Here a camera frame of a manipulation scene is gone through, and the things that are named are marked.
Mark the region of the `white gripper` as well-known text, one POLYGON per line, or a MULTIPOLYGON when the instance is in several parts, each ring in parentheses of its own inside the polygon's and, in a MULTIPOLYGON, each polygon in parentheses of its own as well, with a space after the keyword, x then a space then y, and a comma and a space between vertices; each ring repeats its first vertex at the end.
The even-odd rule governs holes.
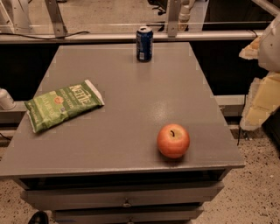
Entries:
POLYGON ((280 14, 261 37, 241 49, 239 57, 245 60, 258 59, 258 65, 269 71, 264 78, 253 79, 241 114, 240 127, 253 131, 260 128, 280 107, 280 14))

